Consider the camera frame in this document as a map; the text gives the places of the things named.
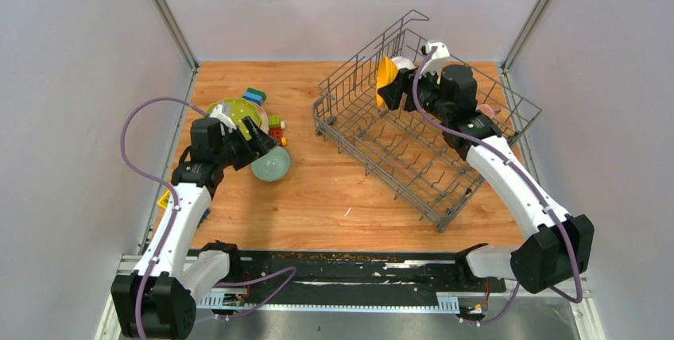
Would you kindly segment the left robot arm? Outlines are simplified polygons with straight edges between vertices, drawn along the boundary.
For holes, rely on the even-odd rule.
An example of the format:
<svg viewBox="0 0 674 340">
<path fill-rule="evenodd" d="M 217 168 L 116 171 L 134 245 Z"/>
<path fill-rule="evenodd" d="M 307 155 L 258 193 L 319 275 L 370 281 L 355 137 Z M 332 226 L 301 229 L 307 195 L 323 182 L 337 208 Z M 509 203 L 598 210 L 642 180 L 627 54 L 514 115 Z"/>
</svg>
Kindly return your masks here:
<svg viewBox="0 0 674 340">
<path fill-rule="evenodd" d="M 244 268 L 232 258 L 231 245 L 210 244 L 193 264 L 185 264 L 225 168 L 239 170 L 280 146 L 251 118 L 242 124 L 228 125 L 214 116 L 192 123 L 191 143 L 173 171 L 157 232 L 134 270 L 117 275 L 111 285 L 124 336 L 185 339 L 196 321 L 196 304 L 214 285 L 233 287 L 242 280 Z"/>
</svg>

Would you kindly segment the pale green bowl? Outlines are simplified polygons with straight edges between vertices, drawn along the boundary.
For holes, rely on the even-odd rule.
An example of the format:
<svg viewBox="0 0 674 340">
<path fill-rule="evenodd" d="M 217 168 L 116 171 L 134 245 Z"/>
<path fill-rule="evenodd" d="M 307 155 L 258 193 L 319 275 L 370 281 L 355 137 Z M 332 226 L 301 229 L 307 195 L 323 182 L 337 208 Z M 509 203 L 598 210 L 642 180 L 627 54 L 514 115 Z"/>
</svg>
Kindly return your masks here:
<svg viewBox="0 0 674 340">
<path fill-rule="evenodd" d="M 275 182 L 285 177 L 291 167 L 291 156 L 283 147 L 276 147 L 251 165 L 255 177 L 265 182 Z"/>
</svg>

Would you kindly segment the green polka dot plate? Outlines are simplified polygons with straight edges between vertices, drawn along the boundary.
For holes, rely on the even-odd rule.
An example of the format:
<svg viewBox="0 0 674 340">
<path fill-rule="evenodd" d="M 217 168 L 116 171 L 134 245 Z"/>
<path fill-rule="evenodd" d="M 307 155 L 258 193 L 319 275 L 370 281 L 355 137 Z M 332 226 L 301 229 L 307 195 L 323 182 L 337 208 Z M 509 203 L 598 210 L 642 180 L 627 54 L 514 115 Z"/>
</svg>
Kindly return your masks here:
<svg viewBox="0 0 674 340">
<path fill-rule="evenodd" d="M 237 128 L 240 128 L 243 131 L 246 139 L 249 138 L 248 131 L 242 124 L 242 119 L 246 116 L 250 116 L 255 124 L 261 129 L 269 132 L 269 119 L 268 114 L 264 109 L 254 102 L 250 102 L 243 98 L 226 98 L 221 99 L 217 102 L 212 103 L 206 110 L 207 116 L 211 112 L 211 109 L 216 103 L 227 102 L 230 105 L 230 117 L 237 125 Z"/>
</svg>

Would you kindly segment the grey wire dish rack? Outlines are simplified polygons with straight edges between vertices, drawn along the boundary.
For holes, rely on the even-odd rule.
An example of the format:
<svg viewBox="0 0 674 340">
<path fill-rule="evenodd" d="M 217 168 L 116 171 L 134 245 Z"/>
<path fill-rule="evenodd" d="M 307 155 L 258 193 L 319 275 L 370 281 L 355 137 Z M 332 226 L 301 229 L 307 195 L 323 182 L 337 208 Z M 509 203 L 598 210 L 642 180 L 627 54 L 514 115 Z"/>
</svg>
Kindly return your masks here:
<svg viewBox="0 0 674 340">
<path fill-rule="evenodd" d="M 317 134 L 442 232 L 483 185 L 483 177 L 418 113 L 390 111 L 375 102 L 380 60 L 404 56 L 418 61 L 426 39 L 414 28 L 428 19 L 408 11 L 341 64 L 320 82 L 312 115 Z"/>
</svg>

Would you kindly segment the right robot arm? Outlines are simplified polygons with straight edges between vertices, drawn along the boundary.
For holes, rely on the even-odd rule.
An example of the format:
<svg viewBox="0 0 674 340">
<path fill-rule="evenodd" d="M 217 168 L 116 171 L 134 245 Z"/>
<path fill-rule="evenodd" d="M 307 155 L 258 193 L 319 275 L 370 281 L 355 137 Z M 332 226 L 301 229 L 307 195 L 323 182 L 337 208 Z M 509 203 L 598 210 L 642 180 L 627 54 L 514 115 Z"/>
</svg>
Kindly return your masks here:
<svg viewBox="0 0 674 340">
<path fill-rule="evenodd" d="M 584 214 L 572 216 L 527 172 L 493 121 L 481 110 L 478 82 L 470 67 L 450 64 L 440 74 L 384 58 L 378 66 L 378 104 L 416 111 L 440 129 L 444 141 L 475 169 L 505 204 L 525 239 L 518 248 L 477 245 L 463 251 L 454 279 L 474 290 L 487 277 L 515 280 L 527 292 L 572 280 L 574 303 L 582 299 L 581 273 L 587 270 L 595 228 Z"/>
</svg>

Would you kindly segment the white bowl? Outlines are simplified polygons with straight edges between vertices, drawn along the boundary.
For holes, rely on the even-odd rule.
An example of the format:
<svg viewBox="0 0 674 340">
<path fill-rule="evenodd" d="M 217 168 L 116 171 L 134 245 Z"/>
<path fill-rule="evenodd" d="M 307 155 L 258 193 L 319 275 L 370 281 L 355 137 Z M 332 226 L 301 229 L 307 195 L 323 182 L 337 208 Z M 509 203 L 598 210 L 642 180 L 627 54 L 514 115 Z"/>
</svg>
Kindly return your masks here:
<svg viewBox="0 0 674 340">
<path fill-rule="evenodd" d="M 408 69 L 408 70 L 417 69 L 417 65 L 407 57 L 395 56 L 391 59 L 391 61 L 395 64 L 396 68 L 398 69 Z"/>
</svg>

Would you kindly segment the yellow bowl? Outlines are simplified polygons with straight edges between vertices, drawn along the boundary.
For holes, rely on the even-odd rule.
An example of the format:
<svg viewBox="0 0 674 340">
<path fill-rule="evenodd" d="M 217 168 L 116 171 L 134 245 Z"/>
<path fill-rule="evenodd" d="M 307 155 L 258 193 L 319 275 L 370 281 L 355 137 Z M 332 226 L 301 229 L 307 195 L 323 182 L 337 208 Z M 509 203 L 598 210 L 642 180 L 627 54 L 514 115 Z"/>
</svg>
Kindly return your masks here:
<svg viewBox="0 0 674 340">
<path fill-rule="evenodd" d="M 390 85 L 397 77 L 398 72 L 397 65 L 388 56 L 383 56 L 380 59 L 375 80 L 375 101 L 378 107 L 382 107 L 385 104 L 378 91 Z"/>
</svg>

